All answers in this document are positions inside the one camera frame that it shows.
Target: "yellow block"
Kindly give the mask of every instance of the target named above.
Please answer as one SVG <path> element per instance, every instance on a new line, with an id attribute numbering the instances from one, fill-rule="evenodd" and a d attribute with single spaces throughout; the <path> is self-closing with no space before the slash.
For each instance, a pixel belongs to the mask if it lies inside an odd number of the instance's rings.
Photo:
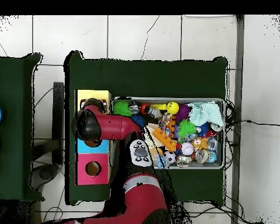
<path id="1" fill-rule="evenodd" d="M 98 100 L 106 100 L 107 113 L 109 113 L 111 94 L 108 90 L 78 89 L 78 101 L 77 101 L 78 109 L 80 109 L 81 100 L 87 100 L 89 98 L 95 98 Z"/>

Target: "green cloth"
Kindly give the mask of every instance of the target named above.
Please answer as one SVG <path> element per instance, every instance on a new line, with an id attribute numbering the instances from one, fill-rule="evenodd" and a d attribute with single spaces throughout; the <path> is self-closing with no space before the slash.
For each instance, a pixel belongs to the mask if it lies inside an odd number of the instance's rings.
<path id="1" fill-rule="evenodd" d="M 69 126 L 75 114 L 75 89 L 108 90 L 112 97 L 225 98 L 227 60 L 223 57 L 175 62 L 86 60 L 78 51 L 69 57 Z M 107 200 L 109 185 L 75 185 L 75 137 L 72 132 L 69 137 L 70 203 Z M 214 200 L 223 205 L 223 169 L 170 169 L 169 173 L 178 201 Z"/>
<path id="2" fill-rule="evenodd" d="M 0 200 L 42 200 L 29 186 L 32 161 L 32 77 L 41 54 L 0 57 Z"/>

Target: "teal cloth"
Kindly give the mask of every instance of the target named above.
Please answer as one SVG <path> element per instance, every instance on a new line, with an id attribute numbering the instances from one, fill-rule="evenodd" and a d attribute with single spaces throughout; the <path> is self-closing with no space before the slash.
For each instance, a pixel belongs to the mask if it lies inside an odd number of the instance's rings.
<path id="1" fill-rule="evenodd" d="M 194 125 L 201 126 L 206 122 L 211 122 L 220 127 L 223 126 L 220 108 L 214 101 L 190 103 L 188 106 L 192 107 L 189 119 Z"/>

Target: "circular hole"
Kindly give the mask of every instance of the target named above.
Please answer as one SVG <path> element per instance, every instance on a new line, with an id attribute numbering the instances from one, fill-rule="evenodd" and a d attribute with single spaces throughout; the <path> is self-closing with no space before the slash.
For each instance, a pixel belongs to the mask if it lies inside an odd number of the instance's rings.
<path id="1" fill-rule="evenodd" d="M 91 141 L 84 141 L 84 143 L 91 148 L 95 148 L 100 146 L 102 140 L 91 140 Z"/>
<path id="2" fill-rule="evenodd" d="M 86 164 L 85 170 L 89 176 L 95 177 L 100 173 L 101 167 L 97 162 L 89 162 Z"/>

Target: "yellow smiley ball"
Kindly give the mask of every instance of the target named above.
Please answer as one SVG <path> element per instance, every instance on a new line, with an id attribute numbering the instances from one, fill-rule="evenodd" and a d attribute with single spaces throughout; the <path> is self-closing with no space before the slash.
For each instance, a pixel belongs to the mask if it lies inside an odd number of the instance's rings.
<path id="1" fill-rule="evenodd" d="M 179 111 L 180 107 L 176 102 L 169 102 L 166 106 L 168 113 L 176 114 Z"/>

